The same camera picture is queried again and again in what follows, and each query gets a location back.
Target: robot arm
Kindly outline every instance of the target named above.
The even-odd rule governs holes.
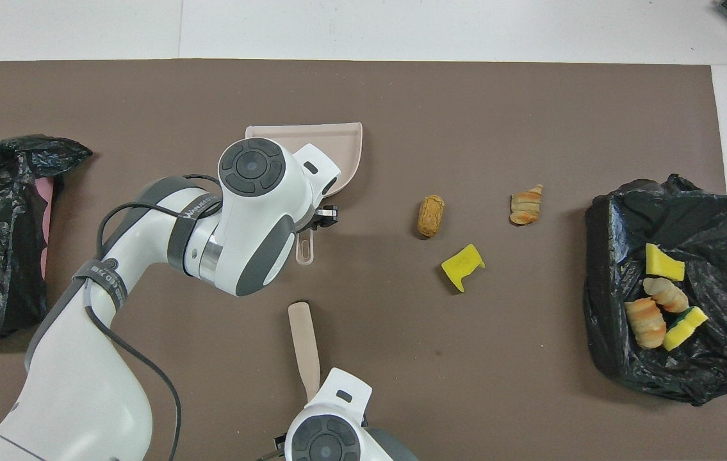
[[[293,155],[261,138],[229,146],[217,168],[217,213],[208,211],[219,198],[193,182],[158,180],[138,197],[153,208],[130,210],[76,273],[30,343],[27,380],[0,423],[0,459],[142,459],[152,435],[149,401],[85,306],[108,327],[153,263],[232,295],[258,291],[284,265],[295,233],[325,221],[316,210],[339,174],[311,144]]]

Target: gray button pad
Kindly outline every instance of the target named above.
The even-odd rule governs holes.
[[[360,452],[360,441],[352,426],[334,415],[309,417],[292,435],[292,456],[298,460],[357,460]]]
[[[286,163],[278,144],[250,138],[230,146],[220,160],[220,178],[227,189],[244,197],[257,197],[275,189]]]

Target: beige dustpan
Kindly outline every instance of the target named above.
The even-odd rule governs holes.
[[[331,123],[328,125],[248,126],[247,138],[262,137],[275,140],[290,152],[296,152],[308,143],[313,144],[340,168],[340,176],[326,193],[326,197],[340,192],[357,172],[363,146],[363,124]],[[295,260],[308,265],[314,260],[312,230],[298,234]]]

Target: black velcro strap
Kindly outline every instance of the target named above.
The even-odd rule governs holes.
[[[91,259],[73,275],[73,279],[90,279],[101,286],[108,294],[115,306],[115,311],[123,306],[127,300],[127,287],[121,280],[121,275],[112,268],[116,266],[115,260],[108,259],[101,262],[97,259]]]
[[[195,229],[195,223],[199,221],[202,213],[215,206],[220,198],[214,193],[205,193],[199,196],[195,201],[190,202],[181,213],[178,213],[176,224],[172,227],[170,233],[170,241],[167,243],[167,262],[170,263],[176,271],[184,272],[184,254],[187,252],[187,244],[190,242],[190,236]]]

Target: toy food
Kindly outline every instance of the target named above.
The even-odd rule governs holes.
[[[667,350],[674,350],[679,347],[680,344],[685,342],[686,339],[693,335],[694,330],[702,325],[708,316],[699,307],[691,307],[685,313],[679,316],[676,321],[671,325],[671,329],[665,333],[665,339],[662,341],[662,346]]]
[[[680,313],[688,309],[688,297],[670,280],[646,278],[642,281],[645,294],[660,304],[667,312]]]
[[[685,279],[685,263],[662,253],[654,244],[645,244],[645,271],[673,281]]]
[[[639,347],[656,348],[662,344],[665,338],[665,320],[651,298],[625,303],[625,313]]]
[[[486,263],[483,263],[483,258],[477,253],[477,248],[475,248],[474,244],[469,244],[453,257],[449,257],[449,259],[443,261],[443,264],[440,266],[442,266],[443,272],[446,273],[448,279],[462,293],[466,291],[463,288],[463,277],[474,272],[477,266],[485,268]]]
[[[417,231],[426,237],[434,237],[443,221],[443,208],[446,204],[439,195],[427,196],[420,205],[417,216]]]
[[[539,219],[539,204],[543,200],[543,185],[512,195],[511,222],[519,225],[531,224]]]

